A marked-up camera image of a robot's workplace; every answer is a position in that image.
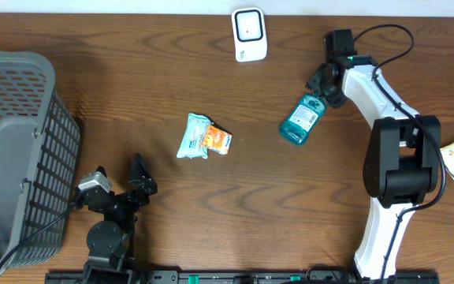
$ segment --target bottle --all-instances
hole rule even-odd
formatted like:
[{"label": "bottle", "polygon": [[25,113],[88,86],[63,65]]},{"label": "bottle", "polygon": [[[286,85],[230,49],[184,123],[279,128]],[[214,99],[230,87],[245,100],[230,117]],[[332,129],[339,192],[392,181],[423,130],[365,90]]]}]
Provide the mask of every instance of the bottle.
[{"label": "bottle", "polygon": [[283,121],[280,134],[295,145],[304,145],[309,133],[326,110],[327,105],[317,95],[304,95],[292,115]]}]

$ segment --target orange box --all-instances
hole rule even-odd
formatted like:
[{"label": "orange box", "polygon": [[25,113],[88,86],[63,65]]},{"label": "orange box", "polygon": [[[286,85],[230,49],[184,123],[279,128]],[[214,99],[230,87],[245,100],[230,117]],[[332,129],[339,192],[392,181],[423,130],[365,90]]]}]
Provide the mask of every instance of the orange box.
[{"label": "orange box", "polygon": [[210,150],[216,151],[219,154],[225,155],[229,153],[232,138],[233,136],[230,133],[209,125],[201,145]]}]

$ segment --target white wall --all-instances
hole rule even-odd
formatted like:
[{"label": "white wall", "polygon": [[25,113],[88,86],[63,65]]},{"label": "white wall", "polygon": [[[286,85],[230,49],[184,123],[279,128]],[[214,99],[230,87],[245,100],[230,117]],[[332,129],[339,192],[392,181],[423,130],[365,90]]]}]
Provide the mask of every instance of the white wall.
[{"label": "white wall", "polygon": [[22,13],[225,15],[247,6],[268,15],[454,17],[454,0],[0,0],[0,12]]}]

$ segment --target wooden table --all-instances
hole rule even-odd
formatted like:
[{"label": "wooden table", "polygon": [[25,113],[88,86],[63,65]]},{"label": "wooden table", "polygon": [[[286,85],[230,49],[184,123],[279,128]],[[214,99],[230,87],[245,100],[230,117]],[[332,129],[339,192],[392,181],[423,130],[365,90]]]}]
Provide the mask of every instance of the wooden table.
[{"label": "wooden table", "polygon": [[[142,263],[298,271],[351,263],[369,209],[362,165],[370,128],[351,102],[329,109],[304,147],[283,140],[278,126],[323,62],[326,32],[387,22],[416,38],[407,57],[383,68],[387,81],[416,110],[437,115],[442,143],[453,142],[454,19],[266,17],[267,58],[240,64],[227,16],[0,14],[0,50],[53,63],[57,90],[85,124],[79,176],[103,165],[121,192],[134,154],[145,157],[159,187],[137,223]],[[377,30],[356,47],[380,62],[407,43],[403,32]],[[176,158],[190,112],[233,134],[228,155]],[[57,256],[7,271],[0,283],[81,269],[87,232],[101,219],[73,212]],[[415,214],[397,267],[435,269],[454,283],[454,182],[436,207]]]}]

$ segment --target bottle label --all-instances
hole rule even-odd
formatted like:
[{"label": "bottle label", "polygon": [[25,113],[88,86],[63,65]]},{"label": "bottle label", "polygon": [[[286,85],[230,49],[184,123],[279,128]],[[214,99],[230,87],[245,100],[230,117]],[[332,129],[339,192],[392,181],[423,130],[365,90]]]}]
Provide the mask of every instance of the bottle label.
[{"label": "bottle label", "polygon": [[309,130],[311,129],[313,124],[317,121],[317,119],[318,119],[318,115],[313,110],[310,110],[308,107],[305,107],[303,105],[299,105],[296,108],[296,111],[293,112],[289,121],[297,124],[298,126],[302,127],[304,130],[309,132]]}]

